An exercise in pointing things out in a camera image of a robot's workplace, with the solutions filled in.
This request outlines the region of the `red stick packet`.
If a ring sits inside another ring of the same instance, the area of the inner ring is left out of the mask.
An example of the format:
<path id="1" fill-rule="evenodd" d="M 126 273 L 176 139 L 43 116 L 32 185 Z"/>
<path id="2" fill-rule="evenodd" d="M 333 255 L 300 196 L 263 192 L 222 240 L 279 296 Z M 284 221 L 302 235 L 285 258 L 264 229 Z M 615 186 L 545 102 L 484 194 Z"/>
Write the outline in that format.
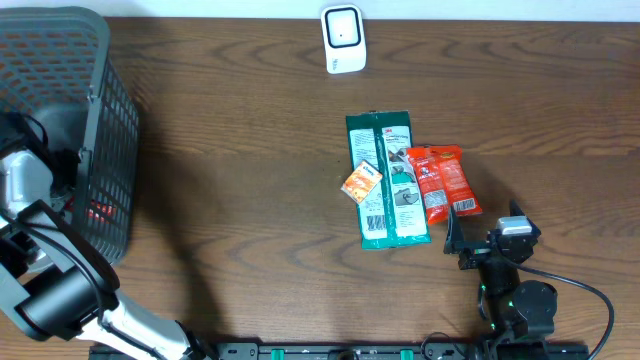
<path id="1" fill-rule="evenodd" d="M 63 210 L 69 213 L 74 211 L 75 198 L 71 197 L 63 206 Z M 116 215 L 117 208 L 114 205 L 98 202 L 94 199 L 90 201 L 87 216 L 100 223 L 106 223 L 109 218 Z"/>

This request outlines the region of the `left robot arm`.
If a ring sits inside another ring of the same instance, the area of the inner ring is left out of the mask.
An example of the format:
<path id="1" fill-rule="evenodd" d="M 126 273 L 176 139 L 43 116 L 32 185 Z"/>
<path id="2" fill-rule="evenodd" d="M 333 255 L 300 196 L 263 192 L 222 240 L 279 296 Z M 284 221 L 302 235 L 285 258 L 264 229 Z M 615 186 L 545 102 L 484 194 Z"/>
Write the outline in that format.
<path id="1" fill-rule="evenodd" d="M 1 310 L 28 337 L 93 341 L 132 359 L 214 359 L 177 321 L 120 291 L 111 264 L 64 218 L 79 158 L 30 115 L 1 115 Z"/>

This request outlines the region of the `orange-red snack bag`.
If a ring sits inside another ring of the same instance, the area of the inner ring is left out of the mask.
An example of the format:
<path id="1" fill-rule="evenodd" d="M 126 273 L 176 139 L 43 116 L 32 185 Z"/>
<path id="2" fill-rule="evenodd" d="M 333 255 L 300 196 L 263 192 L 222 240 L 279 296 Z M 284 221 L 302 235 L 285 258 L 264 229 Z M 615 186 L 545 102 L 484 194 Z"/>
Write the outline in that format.
<path id="1" fill-rule="evenodd" d="M 457 216 L 483 213 L 462 169 L 460 146 L 413 147 L 407 154 L 417 177 L 428 225 L 446 221 L 451 208 Z"/>

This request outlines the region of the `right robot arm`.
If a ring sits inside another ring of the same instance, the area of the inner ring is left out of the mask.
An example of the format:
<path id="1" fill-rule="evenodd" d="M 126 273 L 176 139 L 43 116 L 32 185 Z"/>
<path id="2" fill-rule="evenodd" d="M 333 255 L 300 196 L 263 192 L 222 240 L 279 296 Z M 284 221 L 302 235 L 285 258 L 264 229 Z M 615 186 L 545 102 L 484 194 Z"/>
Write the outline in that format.
<path id="1" fill-rule="evenodd" d="M 449 212 L 446 254 L 459 256 L 461 270 L 480 274 L 480 310 L 494 329 L 466 351 L 467 359 L 550 359 L 546 337 L 554 332 L 557 290 L 550 284 L 522 281 L 518 267 L 533 255 L 539 228 L 516 202 L 497 220 L 486 239 L 467 241 L 455 210 Z"/>

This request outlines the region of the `green 3M wipes package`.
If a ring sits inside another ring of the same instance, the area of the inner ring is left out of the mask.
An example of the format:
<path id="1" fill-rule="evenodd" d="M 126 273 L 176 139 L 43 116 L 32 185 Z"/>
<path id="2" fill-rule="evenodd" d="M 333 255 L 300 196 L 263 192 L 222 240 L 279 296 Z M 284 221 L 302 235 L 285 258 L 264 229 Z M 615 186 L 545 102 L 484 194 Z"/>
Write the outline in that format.
<path id="1" fill-rule="evenodd" d="M 369 196 L 356 203 L 362 248 L 430 243 L 421 191 L 407 155 L 413 145 L 409 113 L 348 115 L 346 128 L 353 170 L 366 160 L 383 175 Z"/>

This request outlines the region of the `orange Kleenex tissue pack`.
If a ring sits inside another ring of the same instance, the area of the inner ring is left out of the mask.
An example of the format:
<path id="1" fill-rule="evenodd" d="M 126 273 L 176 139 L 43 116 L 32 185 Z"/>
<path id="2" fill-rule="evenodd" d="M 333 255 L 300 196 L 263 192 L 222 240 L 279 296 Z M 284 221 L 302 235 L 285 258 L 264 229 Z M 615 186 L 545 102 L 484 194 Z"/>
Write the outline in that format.
<path id="1" fill-rule="evenodd" d="M 357 204 L 362 203 L 381 182 L 383 175 L 368 161 L 361 161 L 346 178 L 341 190 Z"/>

